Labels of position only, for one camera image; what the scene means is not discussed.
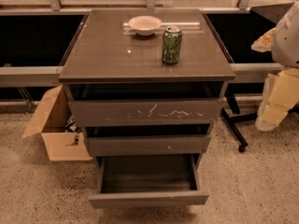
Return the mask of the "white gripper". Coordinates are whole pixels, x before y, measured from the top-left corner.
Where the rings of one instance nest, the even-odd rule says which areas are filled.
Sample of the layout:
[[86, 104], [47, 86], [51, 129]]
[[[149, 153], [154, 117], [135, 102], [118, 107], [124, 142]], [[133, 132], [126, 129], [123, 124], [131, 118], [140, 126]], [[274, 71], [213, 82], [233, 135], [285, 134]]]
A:
[[[272, 40], [276, 29], [272, 28], [260, 36], [251, 45], [257, 52], [272, 50]], [[263, 85], [255, 126], [258, 130], [268, 132], [274, 130], [288, 114], [287, 110], [299, 102], [299, 69], [290, 68], [276, 75], [269, 74]]]

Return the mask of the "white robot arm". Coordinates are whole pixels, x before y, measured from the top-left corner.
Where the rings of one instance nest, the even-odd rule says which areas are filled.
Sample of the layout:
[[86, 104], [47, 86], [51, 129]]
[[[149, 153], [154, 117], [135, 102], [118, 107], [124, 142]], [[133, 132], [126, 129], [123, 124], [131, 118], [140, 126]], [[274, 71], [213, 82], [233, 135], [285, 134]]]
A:
[[267, 76], [255, 121], [259, 130], [272, 131], [299, 102], [299, 1], [291, 6], [275, 28], [254, 41], [251, 49], [270, 51], [273, 61], [283, 66], [277, 75]]

